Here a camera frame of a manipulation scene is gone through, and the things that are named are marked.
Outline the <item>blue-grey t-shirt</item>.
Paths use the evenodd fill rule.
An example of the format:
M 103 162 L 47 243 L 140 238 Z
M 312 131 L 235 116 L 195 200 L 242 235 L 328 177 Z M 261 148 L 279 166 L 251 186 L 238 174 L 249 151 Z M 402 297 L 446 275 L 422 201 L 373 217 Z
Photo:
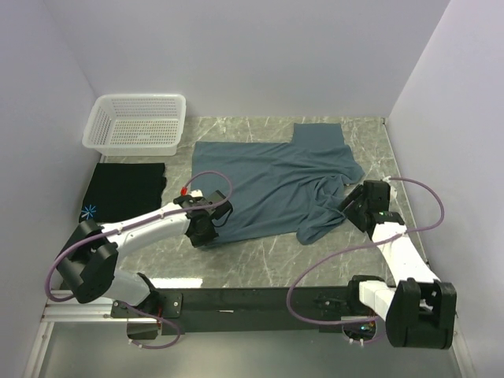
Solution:
M 212 246 L 292 232 L 315 243 L 343 223 L 344 189 L 365 174 L 339 124 L 295 124 L 289 143 L 197 142 L 192 173 L 205 196 L 232 195 Z

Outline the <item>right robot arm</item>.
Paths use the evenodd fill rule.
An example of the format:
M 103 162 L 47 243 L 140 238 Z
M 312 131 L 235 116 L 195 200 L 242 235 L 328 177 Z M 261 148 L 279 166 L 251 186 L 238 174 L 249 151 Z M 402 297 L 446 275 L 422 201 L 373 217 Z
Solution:
M 389 209 L 392 187 L 386 180 L 366 180 L 339 209 L 376 244 L 395 285 L 363 276 L 346 294 L 346 307 L 356 314 L 372 309 L 385 322 L 393 347 L 445 350 L 454 337 L 457 292 L 422 259 L 402 216 Z

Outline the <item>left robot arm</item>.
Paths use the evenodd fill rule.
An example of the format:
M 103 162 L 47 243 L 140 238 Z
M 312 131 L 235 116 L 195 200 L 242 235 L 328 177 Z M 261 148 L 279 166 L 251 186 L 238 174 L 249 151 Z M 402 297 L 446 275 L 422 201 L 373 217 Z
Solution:
M 201 191 L 181 195 L 169 204 L 111 224 L 81 222 L 58 255 L 55 269 L 81 304 L 105 297 L 126 302 L 141 317 L 158 305 L 156 288 L 143 273 L 124 272 L 121 259 L 169 237 L 185 235 L 194 247 L 218 237 L 215 221 L 228 218 L 233 206 L 224 194 Z

